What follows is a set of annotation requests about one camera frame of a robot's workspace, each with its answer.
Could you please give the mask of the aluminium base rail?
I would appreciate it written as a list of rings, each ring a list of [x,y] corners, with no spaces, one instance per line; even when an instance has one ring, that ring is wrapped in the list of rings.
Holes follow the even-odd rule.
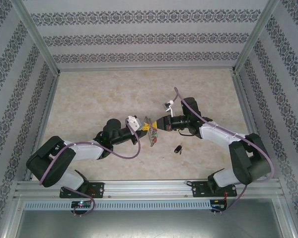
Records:
[[[103,182],[102,199],[163,199],[194,198],[191,187],[186,180],[107,180]],[[243,192],[243,185],[235,185],[237,196]],[[57,199],[60,198],[61,187],[54,185],[45,188],[37,181],[21,181],[17,183],[13,198],[23,199]]]

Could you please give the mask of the grey metal panel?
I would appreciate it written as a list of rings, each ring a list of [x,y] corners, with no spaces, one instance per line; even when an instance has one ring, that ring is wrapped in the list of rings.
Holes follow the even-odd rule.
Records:
[[[214,215],[203,210],[25,211],[16,238],[285,238],[272,216]]]

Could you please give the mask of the small circuit board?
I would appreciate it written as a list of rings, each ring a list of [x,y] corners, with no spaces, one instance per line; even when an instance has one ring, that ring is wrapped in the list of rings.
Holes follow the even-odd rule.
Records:
[[[91,201],[72,201],[71,208],[74,209],[90,209],[92,207]]]
[[[224,212],[227,209],[227,204],[212,204],[211,209],[215,212]]]

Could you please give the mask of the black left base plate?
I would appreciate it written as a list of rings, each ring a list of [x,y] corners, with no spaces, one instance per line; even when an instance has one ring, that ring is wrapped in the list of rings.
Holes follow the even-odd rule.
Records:
[[[84,182],[75,192],[61,187],[60,198],[87,198],[83,194],[92,198],[103,198],[103,182]]]

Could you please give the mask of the numbered metal key organizer disc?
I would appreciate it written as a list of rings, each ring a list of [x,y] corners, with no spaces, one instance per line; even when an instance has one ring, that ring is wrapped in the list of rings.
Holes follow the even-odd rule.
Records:
[[[157,129],[153,127],[153,122],[150,118],[145,117],[145,122],[151,124],[150,130],[147,131],[147,134],[149,136],[150,147],[153,147],[156,144],[158,138]]]

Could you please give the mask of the aluminium frame post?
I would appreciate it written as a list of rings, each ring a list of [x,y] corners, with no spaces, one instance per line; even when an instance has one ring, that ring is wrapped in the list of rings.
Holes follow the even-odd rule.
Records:
[[[52,71],[54,76],[58,76],[60,70],[50,53],[43,37],[41,36],[37,26],[34,23],[30,13],[28,12],[27,8],[25,7],[23,0],[11,0],[13,7],[15,8],[18,16],[22,20],[23,24],[27,28],[32,40],[37,45],[40,53],[42,54],[45,62],[48,64],[49,69]]]
[[[268,22],[270,16],[272,15],[273,11],[275,10],[279,0],[268,0],[262,13],[260,14],[258,21],[256,22],[252,32],[247,39],[245,46],[243,47],[240,55],[236,61],[236,64],[232,68],[232,72],[237,74],[240,72],[241,68],[243,67],[244,62],[247,60],[250,52],[252,51],[253,46],[257,42],[258,38],[260,37],[263,29],[265,28],[266,23]]]

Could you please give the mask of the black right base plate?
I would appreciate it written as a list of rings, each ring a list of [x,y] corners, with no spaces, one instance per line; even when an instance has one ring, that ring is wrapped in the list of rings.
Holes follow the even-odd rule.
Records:
[[[188,181],[187,185],[191,187],[193,197],[237,197],[234,184],[212,187],[207,181]]]

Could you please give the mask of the aluminium side rail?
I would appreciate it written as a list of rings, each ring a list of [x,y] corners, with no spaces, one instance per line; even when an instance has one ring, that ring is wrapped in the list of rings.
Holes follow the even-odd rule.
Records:
[[[30,111],[30,128],[23,146],[22,160],[20,161],[21,180],[30,179],[30,172],[26,167],[26,162],[42,143],[58,79],[58,75],[48,76],[43,82],[43,88],[33,92],[31,97],[30,105],[33,106],[33,111]]]
[[[239,75],[234,73],[234,71],[232,69],[230,70],[230,74],[231,74],[234,88],[235,88],[235,91],[237,94],[237,98],[238,98],[238,101],[239,101],[239,104],[241,107],[241,111],[242,111],[242,114],[244,117],[246,128],[248,131],[247,134],[256,133],[260,136],[260,138],[263,142],[263,145],[266,149],[267,155],[269,156],[269,158],[273,164],[273,169],[274,169],[273,175],[267,174],[264,177],[260,178],[258,182],[260,182],[260,180],[264,180],[264,182],[269,182],[269,181],[273,181],[273,179],[278,179],[279,178],[279,165],[277,162],[277,157],[275,155],[275,152],[272,149],[271,141],[268,137],[268,134],[265,131],[261,132],[258,130],[257,122],[254,120],[254,113],[253,113],[254,110],[252,108],[251,103],[253,103],[255,101],[249,100],[249,97],[247,97]]]

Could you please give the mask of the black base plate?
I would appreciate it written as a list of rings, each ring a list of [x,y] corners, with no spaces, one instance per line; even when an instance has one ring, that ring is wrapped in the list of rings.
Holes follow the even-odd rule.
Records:
[[[207,181],[188,181],[187,185],[191,187],[193,197],[237,197],[234,184],[212,187]]]
[[[83,194],[92,198],[103,198],[103,182],[84,182],[75,192],[61,187],[60,198],[87,198]]]

